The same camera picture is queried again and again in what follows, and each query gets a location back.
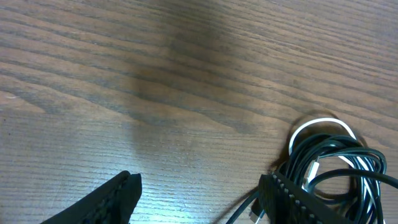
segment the black cord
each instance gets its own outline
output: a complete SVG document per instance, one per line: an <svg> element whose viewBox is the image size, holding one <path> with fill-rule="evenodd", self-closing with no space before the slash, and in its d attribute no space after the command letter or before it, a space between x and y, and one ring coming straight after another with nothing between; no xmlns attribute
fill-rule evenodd
<svg viewBox="0 0 398 224"><path fill-rule="evenodd" d="M277 171L301 187L305 181L306 171L313 161L336 156L347 159L352 163L353 169L337 169L318 175L308 184L308 192L325 204L337 206L340 213L345 212L342 215L354 223L374 223L377 220L378 224L383 224L380 182L398 188L398 180L385 175L387 162L381 152L364 147L352 137L314 134L297 144L289 160L279 166ZM352 177L353 184L348 193L327 196L314 193L315 186L319 182L339 176ZM258 191L250 195L227 224L232 224L258 195Z"/></svg>
<svg viewBox="0 0 398 224"><path fill-rule="evenodd" d="M226 222L226 224L232 224L235 222L236 219L242 214L242 212L250 205L252 201L254 201L256 198L259 197L259 191L256 189L256 191L251 194L242 204L239 206L239 208L232 214L231 218Z"/></svg>

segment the wood grain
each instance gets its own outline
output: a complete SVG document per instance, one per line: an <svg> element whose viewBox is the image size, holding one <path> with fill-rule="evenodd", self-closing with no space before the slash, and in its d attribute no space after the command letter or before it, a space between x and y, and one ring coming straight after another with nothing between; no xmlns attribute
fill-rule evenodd
<svg viewBox="0 0 398 224"><path fill-rule="evenodd" d="M0 223L39 223L121 170L143 177L133 223L224 223L314 110L397 178L397 15L393 0L0 0Z"/></svg>

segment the black plastic object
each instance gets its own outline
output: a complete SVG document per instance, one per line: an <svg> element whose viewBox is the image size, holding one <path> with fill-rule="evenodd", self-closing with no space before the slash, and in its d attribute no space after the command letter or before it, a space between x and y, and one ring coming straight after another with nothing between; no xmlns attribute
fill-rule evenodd
<svg viewBox="0 0 398 224"><path fill-rule="evenodd" d="M122 171L42 224L127 224L141 193L141 175Z"/></svg>
<svg viewBox="0 0 398 224"><path fill-rule="evenodd" d="M352 224L279 172L261 175L259 202L270 223Z"/></svg>

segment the white cable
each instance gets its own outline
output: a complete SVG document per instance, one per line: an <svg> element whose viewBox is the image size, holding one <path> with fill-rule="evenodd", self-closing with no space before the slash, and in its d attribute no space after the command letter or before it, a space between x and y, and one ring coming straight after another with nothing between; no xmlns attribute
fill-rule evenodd
<svg viewBox="0 0 398 224"><path fill-rule="evenodd" d="M347 130L348 134L356 140L356 137L354 135L354 132L351 130L351 128L348 127L348 125L342 121L340 121L339 119L336 118L318 118L318 119L313 119L311 121L308 121L306 123L304 123L303 125L301 125L300 127L298 127L296 129L296 131L293 133L292 137L290 138L290 142L289 142L289 155L293 152L293 143L294 143L294 139L297 137L297 135L306 127L310 126L311 124L315 124L315 123L319 123L319 122L334 122L334 123L338 123L340 124L343 128L345 128L345 130Z"/></svg>
<svg viewBox="0 0 398 224"><path fill-rule="evenodd" d="M312 125L312 124L315 124L315 123L319 123L319 122L333 122L333 123L338 123L338 124L340 124L343 128L345 128L345 130L348 132L348 134L349 134L353 139L356 140L356 137L355 137L355 135L354 135L354 132L351 130L351 128L349 128L349 126L348 126L346 123L342 122L341 120L336 119L336 118L317 118L317 119L313 119L313 120L311 120L311 121L307 121L306 123L302 124L300 127L298 127L298 128L295 130L295 132L293 133L293 135L292 135L292 137L290 138L290 141L289 141L289 155L291 155L291 153L293 152L294 139L297 137L297 135L298 135L303 129L305 129L306 127L308 127L308 126L310 126L310 125ZM348 160L346 157L344 157L344 156L339 156L339 158L342 159L343 161L345 161L345 162L346 162L349 166L351 166L352 168L355 168L355 167L354 167L354 164L353 164L350 160ZM361 166L363 167L364 170L369 170L369 167L368 167L368 166L366 165L366 163L362 160L362 158L360 158L360 157L357 156L357 159L358 159L359 163L361 164ZM307 178L307 184L315 177L315 175L316 175L316 173L317 173L317 170L318 170L318 167L319 167L319 166L311 166L311 168L310 168L310 170L309 170L309 172L308 172L308 176L309 176L309 177L312 177L312 178L311 178L311 179ZM363 180L364 180L364 184L365 184L365 187L366 187L366 190L367 190L367 191L365 191L365 193L364 193L364 198L366 197L366 192L369 192L369 195L371 196L372 203L374 204L374 206L376 206L376 203L375 203L375 201L374 201L374 198L372 197L372 194L370 194L371 189L369 188L369 184L368 184L368 182L365 180L365 178L363 178Z"/></svg>

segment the wooden table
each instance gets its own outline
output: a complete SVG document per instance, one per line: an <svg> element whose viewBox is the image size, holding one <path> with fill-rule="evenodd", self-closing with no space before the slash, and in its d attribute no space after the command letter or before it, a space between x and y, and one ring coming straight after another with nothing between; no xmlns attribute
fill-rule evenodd
<svg viewBox="0 0 398 224"><path fill-rule="evenodd" d="M224 223L314 110L398 177L397 15L395 0L0 0L0 223L39 223L122 170L143 178L133 223ZM382 195L397 223L397 191Z"/></svg>

